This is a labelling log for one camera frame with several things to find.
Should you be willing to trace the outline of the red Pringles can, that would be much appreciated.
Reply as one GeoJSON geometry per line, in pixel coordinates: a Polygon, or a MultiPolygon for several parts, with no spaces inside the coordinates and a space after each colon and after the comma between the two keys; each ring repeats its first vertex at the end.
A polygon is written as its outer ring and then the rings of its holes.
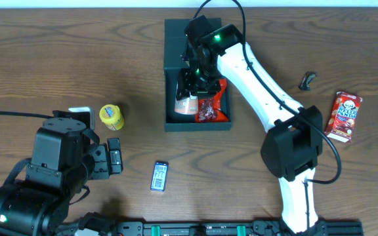
{"type": "Polygon", "coordinates": [[[174,112],[181,115],[195,115],[198,113],[198,97],[189,95],[189,97],[177,100],[175,98],[174,112]]]}

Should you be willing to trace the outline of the red Hacks candy bag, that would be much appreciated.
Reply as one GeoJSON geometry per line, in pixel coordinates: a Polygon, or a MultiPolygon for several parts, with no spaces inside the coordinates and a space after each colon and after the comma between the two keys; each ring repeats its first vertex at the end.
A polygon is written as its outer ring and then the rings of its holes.
{"type": "Polygon", "coordinates": [[[204,98],[198,101],[198,113],[195,114],[196,123],[218,123],[228,122],[229,119],[221,111],[221,98],[224,94],[227,82],[226,79],[220,79],[220,91],[212,98],[204,98]]]}

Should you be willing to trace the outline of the black gift box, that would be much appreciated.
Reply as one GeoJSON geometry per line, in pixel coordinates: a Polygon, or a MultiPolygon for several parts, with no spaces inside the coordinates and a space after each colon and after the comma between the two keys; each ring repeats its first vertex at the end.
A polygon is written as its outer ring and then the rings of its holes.
{"type": "Polygon", "coordinates": [[[181,54],[187,42],[184,30],[189,19],[165,20],[165,44],[163,68],[165,76],[165,124],[166,132],[216,131],[230,130],[232,122],[197,123],[193,115],[183,115],[175,112],[175,97],[177,81],[181,69],[188,68],[181,54]]]}

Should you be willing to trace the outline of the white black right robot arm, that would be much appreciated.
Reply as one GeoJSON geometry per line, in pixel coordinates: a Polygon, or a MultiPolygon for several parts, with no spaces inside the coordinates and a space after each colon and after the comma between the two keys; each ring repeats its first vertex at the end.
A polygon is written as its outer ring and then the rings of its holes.
{"type": "Polygon", "coordinates": [[[210,98],[230,81],[259,117],[266,132],[261,157],[277,177],[282,194],[282,220],[291,233],[310,232],[317,223],[311,182],[322,152],[322,114],[304,108],[287,95],[255,58],[245,35],[229,24],[214,28],[208,22],[190,23],[177,100],[210,98]]]}

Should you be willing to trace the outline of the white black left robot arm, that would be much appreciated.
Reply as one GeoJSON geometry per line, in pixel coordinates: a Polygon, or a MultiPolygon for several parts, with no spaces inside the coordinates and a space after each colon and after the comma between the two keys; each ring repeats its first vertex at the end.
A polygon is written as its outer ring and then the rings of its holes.
{"type": "Polygon", "coordinates": [[[113,220],[99,213],[87,213],[77,222],[65,223],[74,196],[90,189],[89,180],[104,180],[121,174],[121,144],[110,138],[85,155],[75,168],[54,172],[53,181],[62,180],[60,188],[48,186],[41,180],[33,182],[32,173],[38,171],[29,159],[16,164],[0,187],[0,235],[74,235],[90,229],[98,235],[117,235],[113,220]]]}

